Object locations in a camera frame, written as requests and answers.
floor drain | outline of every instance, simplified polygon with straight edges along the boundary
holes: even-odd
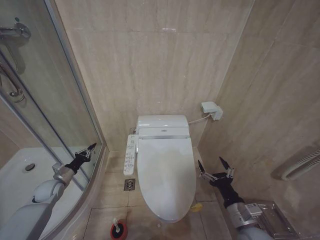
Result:
[[[35,168],[35,164],[34,163],[30,163],[30,164],[28,164],[25,168],[24,168],[24,170],[26,170],[27,172],[29,172],[29,171],[31,171],[32,169],[34,169]]]
[[[126,179],[124,180],[124,191],[135,190],[136,179]]]

wall outlet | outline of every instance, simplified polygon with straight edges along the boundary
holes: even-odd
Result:
[[[224,113],[221,107],[219,107],[213,101],[202,102],[201,108],[205,114],[209,113],[214,121],[220,120]]]
[[[213,101],[205,101],[201,103],[202,111],[207,113],[214,113],[218,110],[218,106]]]

toilet lid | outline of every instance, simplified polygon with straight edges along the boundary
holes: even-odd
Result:
[[[154,214],[168,222],[187,214],[196,192],[189,137],[139,139],[137,172],[142,196]]]

beige wall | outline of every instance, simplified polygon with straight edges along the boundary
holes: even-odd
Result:
[[[0,168],[23,148],[40,147],[40,143],[0,99]]]
[[[56,0],[111,151],[139,115],[202,117],[215,100],[252,0]],[[205,122],[190,126],[197,146]]]
[[[198,147],[208,170],[222,170],[224,157],[239,194],[274,200],[302,237],[320,234],[320,167],[289,182],[271,174],[320,146],[319,9],[255,1],[217,98],[223,118],[208,121]]]

power cord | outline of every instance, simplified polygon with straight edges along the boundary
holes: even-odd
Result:
[[[200,118],[200,119],[197,119],[197,120],[194,120],[194,121],[189,121],[188,124],[195,124],[201,120],[204,120],[204,119],[207,119],[208,117],[210,117],[211,113],[209,113],[207,116],[203,117],[203,118]]]

